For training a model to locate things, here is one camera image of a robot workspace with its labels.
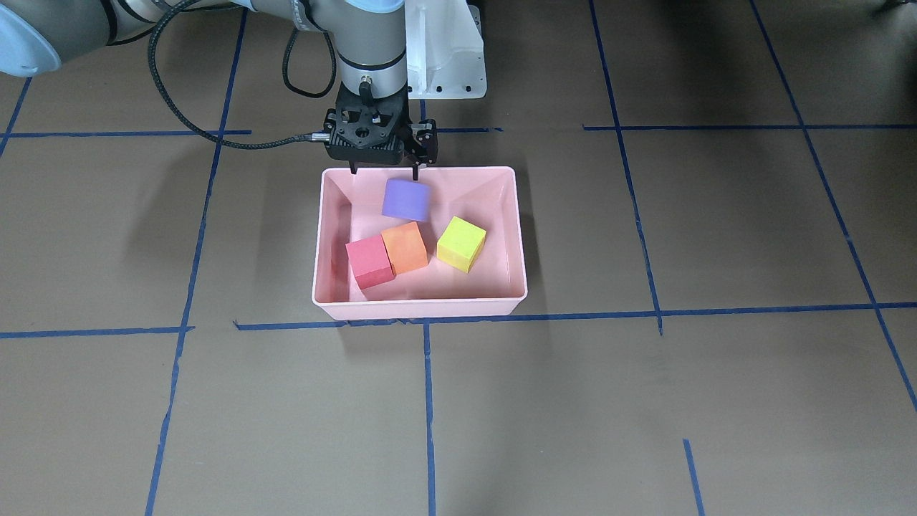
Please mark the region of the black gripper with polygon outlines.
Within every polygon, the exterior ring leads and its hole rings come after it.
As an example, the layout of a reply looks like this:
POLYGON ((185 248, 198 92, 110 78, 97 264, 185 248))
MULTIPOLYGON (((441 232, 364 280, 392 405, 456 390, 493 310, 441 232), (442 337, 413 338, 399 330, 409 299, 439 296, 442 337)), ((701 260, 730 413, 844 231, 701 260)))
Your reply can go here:
POLYGON ((409 85, 389 97, 373 97, 340 85, 335 105, 325 115, 330 138, 325 150, 335 160, 350 163, 356 176, 360 164, 399 166, 409 161, 412 180, 419 180, 420 166, 438 161, 438 125, 435 120, 413 123, 408 105, 409 85))

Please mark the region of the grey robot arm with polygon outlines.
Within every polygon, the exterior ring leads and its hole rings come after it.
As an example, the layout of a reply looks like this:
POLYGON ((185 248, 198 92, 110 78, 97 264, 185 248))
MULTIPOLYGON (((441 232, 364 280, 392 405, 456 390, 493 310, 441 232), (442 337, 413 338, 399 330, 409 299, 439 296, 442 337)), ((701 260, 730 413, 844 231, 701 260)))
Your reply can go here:
POLYGON ((413 170, 438 160, 438 128, 433 120, 410 116, 407 33, 403 1, 4 1, 2 72, 32 78, 54 72, 95 50, 132 44, 147 46, 154 88, 187 130, 216 145, 260 151, 295 143, 318 143, 351 173, 358 166, 399 166, 413 170), (167 28, 184 17, 202 21, 229 13, 268 14, 292 25, 282 78, 296 95, 321 98, 335 91, 322 127, 265 143, 240 143, 222 130, 206 130, 187 117, 171 97, 158 66, 158 47, 167 28), (294 86, 289 60, 301 33, 322 36, 330 53, 330 81, 319 91, 294 86))

